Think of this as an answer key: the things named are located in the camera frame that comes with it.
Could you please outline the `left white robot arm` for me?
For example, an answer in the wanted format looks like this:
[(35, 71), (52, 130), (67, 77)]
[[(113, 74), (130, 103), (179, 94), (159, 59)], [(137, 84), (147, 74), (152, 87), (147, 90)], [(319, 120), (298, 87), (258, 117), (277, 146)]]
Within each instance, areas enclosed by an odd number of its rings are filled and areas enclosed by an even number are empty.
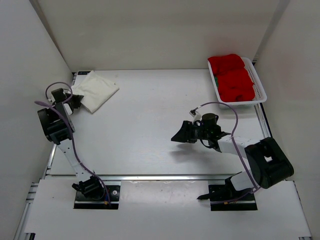
[(53, 142), (64, 154), (72, 167), (77, 183), (72, 185), (76, 191), (85, 198), (95, 201), (110, 202), (109, 191), (102, 179), (90, 170), (80, 160), (74, 139), (75, 127), (70, 115), (81, 106), (83, 95), (73, 94), (72, 90), (58, 88), (51, 92), (53, 103), (51, 105), (42, 101), (35, 104), (43, 108), (37, 111), (37, 115), (48, 141)]

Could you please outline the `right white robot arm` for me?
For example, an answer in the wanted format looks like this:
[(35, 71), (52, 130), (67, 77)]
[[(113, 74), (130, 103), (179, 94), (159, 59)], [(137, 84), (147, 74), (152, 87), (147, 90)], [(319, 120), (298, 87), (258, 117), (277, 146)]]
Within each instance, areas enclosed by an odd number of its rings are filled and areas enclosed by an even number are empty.
[(293, 165), (276, 140), (266, 137), (261, 140), (235, 137), (222, 131), (218, 125), (218, 115), (206, 113), (193, 121), (183, 121), (180, 130), (171, 138), (177, 143), (204, 143), (208, 149), (239, 157), (244, 171), (224, 181), (224, 185), (214, 192), (198, 197), (211, 199), (215, 204), (231, 203), (259, 189), (268, 189), (294, 174)]

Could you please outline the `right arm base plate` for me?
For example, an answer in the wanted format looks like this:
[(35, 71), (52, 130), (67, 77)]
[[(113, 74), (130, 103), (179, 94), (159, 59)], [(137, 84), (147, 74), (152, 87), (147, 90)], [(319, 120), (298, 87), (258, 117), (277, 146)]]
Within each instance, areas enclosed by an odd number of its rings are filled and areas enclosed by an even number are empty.
[(197, 197), (198, 201), (210, 201), (212, 212), (257, 211), (257, 203), (251, 190), (235, 191), (222, 184), (210, 184), (208, 193)]

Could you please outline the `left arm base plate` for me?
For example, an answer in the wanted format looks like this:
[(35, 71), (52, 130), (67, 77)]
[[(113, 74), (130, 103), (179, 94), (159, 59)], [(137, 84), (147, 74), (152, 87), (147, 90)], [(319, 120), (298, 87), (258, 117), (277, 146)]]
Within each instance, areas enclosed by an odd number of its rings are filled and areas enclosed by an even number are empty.
[(80, 191), (76, 191), (73, 208), (76, 210), (118, 210), (121, 194), (120, 182), (106, 184), (109, 198), (105, 190), (94, 197), (85, 197)]

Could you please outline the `white t shirt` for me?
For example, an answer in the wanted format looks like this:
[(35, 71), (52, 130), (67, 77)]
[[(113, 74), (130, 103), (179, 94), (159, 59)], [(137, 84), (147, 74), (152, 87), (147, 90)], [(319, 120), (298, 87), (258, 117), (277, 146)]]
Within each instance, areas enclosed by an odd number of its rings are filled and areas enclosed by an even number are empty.
[(98, 75), (92, 70), (82, 82), (74, 84), (71, 89), (73, 94), (83, 96), (81, 104), (93, 114), (120, 88), (115, 82)]

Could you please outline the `red t shirt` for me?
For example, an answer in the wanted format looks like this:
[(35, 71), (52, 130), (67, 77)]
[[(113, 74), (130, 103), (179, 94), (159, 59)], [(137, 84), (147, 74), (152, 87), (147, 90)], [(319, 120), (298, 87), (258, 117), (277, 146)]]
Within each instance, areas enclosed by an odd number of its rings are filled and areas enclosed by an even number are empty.
[(247, 102), (255, 98), (254, 83), (239, 55), (212, 56), (208, 61), (213, 76), (218, 78), (218, 94), (223, 102)]

